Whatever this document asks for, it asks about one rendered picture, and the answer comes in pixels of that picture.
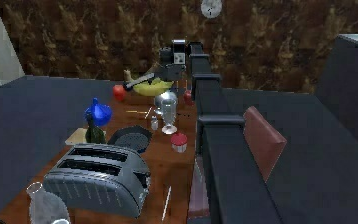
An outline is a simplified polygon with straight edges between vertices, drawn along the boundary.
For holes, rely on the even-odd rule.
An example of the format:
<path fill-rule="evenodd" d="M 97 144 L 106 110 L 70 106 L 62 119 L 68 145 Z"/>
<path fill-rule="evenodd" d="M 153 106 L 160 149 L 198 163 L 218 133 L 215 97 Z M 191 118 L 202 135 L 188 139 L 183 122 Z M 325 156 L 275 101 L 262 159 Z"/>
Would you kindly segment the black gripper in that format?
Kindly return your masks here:
<path fill-rule="evenodd" d="M 175 53 L 171 47 L 159 49 L 159 62 L 156 73 L 148 73 L 135 80 L 125 81 L 123 88 L 131 91 L 135 85 L 159 77 L 163 81 L 178 81 L 186 70 L 186 55 L 184 52 Z"/>

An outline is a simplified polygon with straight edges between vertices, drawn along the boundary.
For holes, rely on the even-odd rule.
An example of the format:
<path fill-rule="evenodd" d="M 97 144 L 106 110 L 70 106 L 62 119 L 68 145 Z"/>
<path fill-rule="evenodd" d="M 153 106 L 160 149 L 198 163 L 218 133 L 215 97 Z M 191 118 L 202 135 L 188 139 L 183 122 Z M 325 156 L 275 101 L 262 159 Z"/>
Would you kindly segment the yellow to brown banana bunch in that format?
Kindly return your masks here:
<path fill-rule="evenodd" d="M 173 81 L 163 81 L 159 77 L 154 77 L 152 79 L 143 81 L 139 84 L 133 85 L 132 87 L 128 87 L 128 84 L 133 82 L 134 79 L 132 78 L 131 71 L 129 69 L 124 70 L 123 73 L 125 78 L 125 82 L 123 83 L 123 88 L 126 91 L 133 90 L 142 96 L 148 96 L 148 97 L 158 96 L 169 90 L 173 85 Z"/>

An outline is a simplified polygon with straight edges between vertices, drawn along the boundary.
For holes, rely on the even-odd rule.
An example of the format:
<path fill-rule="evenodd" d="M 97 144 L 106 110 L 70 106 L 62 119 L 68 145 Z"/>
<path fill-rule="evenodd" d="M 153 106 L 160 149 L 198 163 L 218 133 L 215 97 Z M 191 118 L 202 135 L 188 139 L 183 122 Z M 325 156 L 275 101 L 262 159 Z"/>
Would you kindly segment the red apple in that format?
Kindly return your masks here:
<path fill-rule="evenodd" d="M 117 101 L 123 101 L 126 96 L 126 90 L 122 85 L 113 86 L 113 95 Z"/>
<path fill-rule="evenodd" d="M 192 95 L 190 90 L 186 90 L 183 94 L 183 99 L 186 105 L 192 106 L 194 101 L 192 100 Z"/>

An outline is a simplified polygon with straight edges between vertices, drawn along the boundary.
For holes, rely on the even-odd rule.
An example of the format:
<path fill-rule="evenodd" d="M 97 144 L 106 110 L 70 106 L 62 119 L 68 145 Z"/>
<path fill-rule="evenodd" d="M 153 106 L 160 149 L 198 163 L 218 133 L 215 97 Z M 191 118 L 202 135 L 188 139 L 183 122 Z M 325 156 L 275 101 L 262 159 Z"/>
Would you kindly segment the silver round kettle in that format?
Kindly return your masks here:
<path fill-rule="evenodd" d="M 177 101 L 177 96 L 172 91 L 166 91 L 166 92 L 156 96 L 154 98 L 154 105 L 155 105 L 154 112 L 156 114 L 158 114 L 158 115 L 162 114 L 161 103 L 162 103 L 163 100 L 175 100 L 175 101 Z"/>

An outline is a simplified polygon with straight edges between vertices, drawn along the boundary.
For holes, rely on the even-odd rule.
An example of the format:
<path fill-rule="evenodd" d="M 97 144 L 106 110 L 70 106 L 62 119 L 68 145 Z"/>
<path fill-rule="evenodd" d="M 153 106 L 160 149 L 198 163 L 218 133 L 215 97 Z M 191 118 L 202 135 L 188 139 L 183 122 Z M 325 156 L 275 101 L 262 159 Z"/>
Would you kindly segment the clear stemmed glass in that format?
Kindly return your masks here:
<path fill-rule="evenodd" d="M 164 126 L 162 132 L 171 135 L 177 131 L 177 128 L 174 126 L 176 119 L 176 101 L 172 99 L 165 99 L 161 103 L 162 119 Z"/>

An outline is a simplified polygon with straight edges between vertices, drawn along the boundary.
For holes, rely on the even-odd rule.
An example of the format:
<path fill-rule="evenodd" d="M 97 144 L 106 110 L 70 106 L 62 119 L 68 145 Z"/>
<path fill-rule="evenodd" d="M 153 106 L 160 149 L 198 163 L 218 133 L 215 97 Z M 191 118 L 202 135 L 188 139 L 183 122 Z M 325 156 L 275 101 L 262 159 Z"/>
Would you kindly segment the blue round vase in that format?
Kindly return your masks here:
<path fill-rule="evenodd" d="M 97 98 L 92 100 L 92 104 L 85 110 L 84 117 L 92 115 L 96 126 L 105 126 L 112 117 L 112 109 L 105 104 L 100 104 Z"/>

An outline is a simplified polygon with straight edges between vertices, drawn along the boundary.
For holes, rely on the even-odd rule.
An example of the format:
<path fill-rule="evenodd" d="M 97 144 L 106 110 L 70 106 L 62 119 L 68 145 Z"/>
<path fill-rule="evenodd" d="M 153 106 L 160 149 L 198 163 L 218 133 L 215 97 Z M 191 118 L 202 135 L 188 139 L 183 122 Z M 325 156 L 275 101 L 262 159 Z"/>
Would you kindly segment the black round pan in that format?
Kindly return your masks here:
<path fill-rule="evenodd" d="M 140 125 L 129 126 L 117 130 L 107 142 L 108 145 L 117 145 L 144 153 L 150 144 L 152 133 Z"/>

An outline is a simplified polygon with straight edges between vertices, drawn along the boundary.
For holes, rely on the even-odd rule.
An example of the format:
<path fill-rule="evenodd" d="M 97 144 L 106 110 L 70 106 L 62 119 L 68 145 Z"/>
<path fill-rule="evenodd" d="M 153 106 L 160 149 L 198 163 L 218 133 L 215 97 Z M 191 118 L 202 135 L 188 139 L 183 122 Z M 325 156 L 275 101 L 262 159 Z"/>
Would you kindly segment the dark green bottle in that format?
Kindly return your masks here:
<path fill-rule="evenodd" d="M 95 125 L 94 119 L 91 113 L 86 114 L 86 121 L 88 129 L 85 134 L 87 143 L 105 144 L 105 135 L 101 128 Z"/>

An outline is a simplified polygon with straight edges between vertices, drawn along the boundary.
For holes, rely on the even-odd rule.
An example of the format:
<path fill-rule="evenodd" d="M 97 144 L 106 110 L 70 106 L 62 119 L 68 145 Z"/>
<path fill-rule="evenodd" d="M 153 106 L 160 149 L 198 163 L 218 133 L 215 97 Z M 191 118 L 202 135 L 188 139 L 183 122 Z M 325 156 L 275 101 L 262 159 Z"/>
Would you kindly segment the red and white cup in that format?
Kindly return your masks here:
<path fill-rule="evenodd" d="M 171 136 L 172 149 L 178 153 L 184 153 L 187 149 L 188 138 L 185 134 L 177 132 Z"/>

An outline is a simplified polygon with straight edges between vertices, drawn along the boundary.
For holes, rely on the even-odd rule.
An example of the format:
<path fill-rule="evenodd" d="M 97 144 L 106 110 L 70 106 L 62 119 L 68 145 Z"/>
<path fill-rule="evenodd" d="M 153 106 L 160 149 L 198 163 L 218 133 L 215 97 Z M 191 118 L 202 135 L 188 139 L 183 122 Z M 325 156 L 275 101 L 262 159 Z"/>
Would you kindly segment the pale tan cutting board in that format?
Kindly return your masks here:
<path fill-rule="evenodd" d="M 79 143 L 86 142 L 86 135 L 87 130 L 85 128 L 78 128 L 76 129 L 65 141 L 66 145 L 75 145 Z"/>

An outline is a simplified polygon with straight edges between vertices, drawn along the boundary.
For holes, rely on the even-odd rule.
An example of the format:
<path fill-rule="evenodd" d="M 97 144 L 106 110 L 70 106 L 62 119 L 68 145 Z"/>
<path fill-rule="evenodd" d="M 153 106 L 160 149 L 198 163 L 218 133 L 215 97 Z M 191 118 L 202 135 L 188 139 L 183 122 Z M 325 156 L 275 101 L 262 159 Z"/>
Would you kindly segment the brown wooden table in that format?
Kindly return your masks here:
<path fill-rule="evenodd" d="M 148 99 L 112 97 L 110 81 L 25 77 L 0 87 L 0 219 L 6 224 L 30 224 L 30 199 L 25 190 L 42 180 L 68 151 L 65 140 L 83 124 L 83 112 L 93 98 L 109 104 L 114 115 L 108 133 L 148 121 L 129 110 L 146 109 Z M 150 193 L 139 218 L 73 209 L 73 224 L 187 224 L 193 178 L 194 147 L 172 150 L 168 136 L 157 132 L 143 155 L 152 173 Z M 161 222 L 168 187 L 167 214 Z"/>

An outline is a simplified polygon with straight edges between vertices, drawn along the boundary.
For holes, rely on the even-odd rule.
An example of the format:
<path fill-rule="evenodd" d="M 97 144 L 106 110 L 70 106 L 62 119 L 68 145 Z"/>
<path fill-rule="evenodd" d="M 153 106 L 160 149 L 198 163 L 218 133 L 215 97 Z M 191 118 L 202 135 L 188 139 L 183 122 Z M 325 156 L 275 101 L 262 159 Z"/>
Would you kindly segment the grey two-slot toaster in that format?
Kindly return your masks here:
<path fill-rule="evenodd" d="M 69 208 L 137 218 L 151 184 L 141 155 L 128 147 L 76 144 L 44 176 L 46 191 Z"/>

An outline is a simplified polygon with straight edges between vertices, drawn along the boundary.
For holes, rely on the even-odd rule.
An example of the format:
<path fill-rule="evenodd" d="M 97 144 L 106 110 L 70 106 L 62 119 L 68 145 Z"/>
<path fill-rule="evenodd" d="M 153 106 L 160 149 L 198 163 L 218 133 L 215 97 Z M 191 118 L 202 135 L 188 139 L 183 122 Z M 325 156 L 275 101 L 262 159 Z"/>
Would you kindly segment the thin white stick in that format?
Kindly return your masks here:
<path fill-rule="evenodd" d="M 165 199 L 164 209 L 163 209 L 163 212 L 162 212 L 161 222 L 163 222 L 165 217 L 166 217 L 168 204 L 169 204 L 170 197 L 171 197 L 171 192 L 172 192 L 172 186 L 169 186 L 167 196 L 166 196 L 166 199 Z"/>

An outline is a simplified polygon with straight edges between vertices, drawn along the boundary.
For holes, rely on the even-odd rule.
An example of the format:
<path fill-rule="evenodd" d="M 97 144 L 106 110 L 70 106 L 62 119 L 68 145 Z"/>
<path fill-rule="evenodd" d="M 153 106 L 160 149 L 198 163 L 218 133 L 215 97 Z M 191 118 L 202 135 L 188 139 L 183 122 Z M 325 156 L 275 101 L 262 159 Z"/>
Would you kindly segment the clear glass jar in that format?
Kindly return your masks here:
<path fill-rule="evenodd" d="M 67 206 L 57 195 L 47 192 L 41 182 L 30 184 L 26 193 L 31 199 L 31 224 L 71 224 Z"/>

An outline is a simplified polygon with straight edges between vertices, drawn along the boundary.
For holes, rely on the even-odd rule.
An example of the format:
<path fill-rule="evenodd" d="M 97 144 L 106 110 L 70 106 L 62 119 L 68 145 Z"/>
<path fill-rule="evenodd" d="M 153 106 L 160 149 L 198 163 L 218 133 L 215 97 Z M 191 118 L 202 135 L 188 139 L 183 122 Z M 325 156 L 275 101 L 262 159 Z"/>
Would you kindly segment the dark grey cupboard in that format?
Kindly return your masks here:
<path fill-rule="evenodd" d="M 358 140 L 358 34 L 339 34 L 315 96 Z"/>

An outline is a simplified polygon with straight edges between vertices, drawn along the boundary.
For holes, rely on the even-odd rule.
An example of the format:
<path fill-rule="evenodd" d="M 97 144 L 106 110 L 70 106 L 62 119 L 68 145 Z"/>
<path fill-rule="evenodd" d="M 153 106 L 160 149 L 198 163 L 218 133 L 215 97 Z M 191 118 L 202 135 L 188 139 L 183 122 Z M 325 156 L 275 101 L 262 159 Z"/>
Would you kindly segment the white round wall clock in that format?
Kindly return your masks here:
<path fill-rule="evenodd" d="M 201 12 L 209 19 L 216 18 L 220 15 L 223 8 L 222 0 L 202 0 Z"/>

